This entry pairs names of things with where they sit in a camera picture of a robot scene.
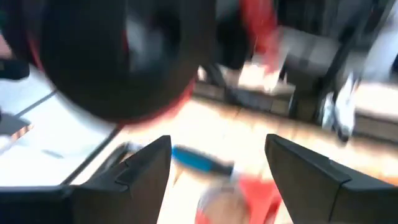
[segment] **black punching bag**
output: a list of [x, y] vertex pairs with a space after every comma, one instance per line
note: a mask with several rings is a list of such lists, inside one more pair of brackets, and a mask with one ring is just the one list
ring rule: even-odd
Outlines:
[[208, 63], [215, 0], [2, 0], [4, 36], [69, 100], [118, 123], [181, 99]]

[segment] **gym equipment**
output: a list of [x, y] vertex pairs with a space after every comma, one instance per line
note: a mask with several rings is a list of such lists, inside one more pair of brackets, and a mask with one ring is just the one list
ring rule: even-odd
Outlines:
[[170, 157], [170, 136], [162, 136], [82, 185], [0, 187], [0, 222], [155, 224]]
[[[275, 134], [267, 135], [265, 152], [294, 223], [398, 221], [394, 210], [397, 187]], [[83, 185], [0, 187], [0, 221], [156, 223], [171, 153], [170, 136], [162, 136], [120, 164], [120, 156], [112, 162], [104, 161], [103, 164], [112, 165], [103, 166], [106, 168]]]
[[[278, 12], [280, 12], [280, 7], [278, 6], [280, 2], [283, 1], [277, 2], [276, 8]], [[203, 66], [207, 74], [207, 80], [198, 81], [194, 89], [194, 94], [196, 96], [243, 106], [265, 113], [274, 113], [290, 119], [297, 119], [321, 126], [322, 119], [325, 116], [323, 114], [323, 109], [327, 94], [332, 93], [334, 96], [332, 102], [335, 104], [336, 98], [342, 91], [342, 87], [345, 83], [352, 81], [352, 83], [356, 85], [360, 81], [360, 77], [357, 74], [352, 74], [350, 77], [352, 80], [349, 80], [349, 76], [344, 73], [348, 54], [354, 48], [369, 45], [376, 38], [377, 33], [380, 31], [390, 13], [393, 3], [394, 1], [362, 1], [360, 7], [357, 7], [356, 13], [353, 14], [353, 18], [349, 20], [350, 22], [344, 29], [339, 28], [334, 30], [334, 32], [339, 31], [337, 40], [340, 40], [341, 44], [329, 65], [317, 64], [308, 59], [318, 40], [320, 40], [320, 38], [315, 35], [309, 38], [310, 43], [301, 56], [288, 54], [280, 70], [279, 78], [281, 82], [287, 82], [289, 85], [294, 86], [294, 88], [291, 88], [289, 91], [283, 91], [282, 93], [276, 91], [276, 93], [267, 94], [259, 91], [239, 89], [238, 86], [230, 86], [224, 80], [225, 74], [223, 74], [218, 67], [219, 62], [213, 62], [210, 65]], [[331, 6], [323, 6], [321, 8], [324, 8], [324, 10], [333, 9]], [[286, 13], [282, 15], [283, 17], [285, 16], [285, 19], [289, 18], [289, 15]], [[301, 23], [294, 25], [294, 28], [304, 29], [317, 35], [333, 36], [332, 34], [326, 34], [333, 30], [332, 28], [330, 28], [329, 31], [326, 29], [328, 27], [327, 24], [330, 22], [325, 22], [323, 25], [318, 26], [317, 31], [315, 31], [311, 30], [311, 21], [307, 20], [308, 18], [303, 18]], [[277, 86], [277, 89], [285, 88], [283, 86], [283, 84], [280, 84]], [[353, 111], [351, 114], [345, 113], [344, 116], [352, 117], [350, 119], [345, 119], [345, 121], [356, 120], [356, 125], [353, 126], [350, 122], [342, 122], [343, 119], [340, 119], [341, 115], [337, 112], [333, 113], [334, 116], [336, 116], [333, 130], [337, 132], [338, 137], [343, 142], [346, 142], [352, 134], [367, 136], [382, 141], [398, 141], [398, 138], [396, 136], [391, 136], [391, 134], [375, 133], [373, 130], [368, 130], [369, 128], [364, 128], [369, 127], [371, 123], [374, 125], [375, 122], [377, 122], [378, 126], [382, 126], [388, 123], [385, 119], [375, 119], [367, 113], [363, 113], [361, 110], [358, 110], [356, 114], [354, 114]]]
[[207, 63], [214, 1], [1, 1], [14, 54], [45, 70], [69, 100], [117, 123], [177, 104]]
[[243, 200], [250, 208], [250, 223], [264, 223], [264, 220], [267, 218], [270, 219], [270, 217], [276, 216], [282, 199], [273, 181], [264, 181], [257, 177], [244, 175], [243, 173], [239, 174], [238, 170], [234, 170], [233, 164], [223, 164], [209, 155], [184, 146], [174, 146], [172, 157], [176, 162], [186, 168], [200, 171], [204, 174], [215, 174], [231, 178], [230, 181], [226, 182], [226, 186], [221, 185], [219, 189], [211, 187], [208, 193], [202, 197], [198, 203], [198, 211], [195, 217], [196, 224], [209, 223], [203, 213], [203, 209], [211, 201], [211, 198], [215, 197], [218, 191], [222, 192], [224, 190], [226, 192], [237, 190], [243, 196]]
[[294, 223], [398, 221], [397, 187], [275, 134], [267, 135], [265, 151]]
[[[355, 10], [369, 1], [363, 0], [275, 0], [275, 10], [280, 24], [293, 27], [309, 34], [321, 35], [345, 41], [344, 30], [353, 32], [361, 18]], [[380, 19], [385, 16], [389, 1], [373, 1], [373, 12], [369, 17], [364, 32], [356, 40], [355, 46], [368, 49], [381, 28]]]

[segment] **blue object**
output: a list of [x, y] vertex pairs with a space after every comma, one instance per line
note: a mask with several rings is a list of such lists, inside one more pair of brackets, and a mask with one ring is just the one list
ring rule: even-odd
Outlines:
[[233, 164], [224, 165], [203, 153], [183, 146], [174, 146], [172, 149], [172, 157], [179, 163], [202, 172], [230, 176], [233, 171]]

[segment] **red trim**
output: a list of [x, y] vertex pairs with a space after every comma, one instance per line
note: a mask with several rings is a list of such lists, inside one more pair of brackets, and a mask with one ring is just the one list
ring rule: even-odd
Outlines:
[[168, 118], [172, 119], [175, 117], [178, 112], [182, 109], [184, 104], [191, 98], [192, 93], [193, 93], [193, 88], [195, 87], [195, 78], [188, 84], [184, 92], [175, 100], [173, 100], [169, 105], [167, 105], [164, 108], [159, 108], [159, 110], [148, 114], [147, 116], [143, 116], [139, 119], [133, 119], [133, 120], [126, 120], [126, 121], [120, 121], [119, 124], [121, 125], [134, 125], [134, 124], [147, 124], [149, 121], [150, 122], [156, 122], [157, 118]]
[[28, 41], [30, 51], [32, 52], [34, 63], [36, 64], [36, 66], [39, 70], [44, 72], [44, 67], [43, 67], [42, 61], [40, 60], [39, 51], [37, 50], [36, 41], [32, 38], [30, 33], [27, 33], [27, 41]]
[[210, 224], [210, 220], [203, 214], [202, 211], [198, 210], [195, 215], [195, 224]]
[[122, 36], [122, 42], [123, 42], [123, 48], [126, 51], [126, 53], [129, 52], [129, 41], [127, 39], [127, 31], [124, 30], [123, 36]]
[[271, 0], [241, 0], [241, 9], [246, 28], [254, 42], [254, 52], [263, 54], [268, 72], [279, 67], [277, 19]]

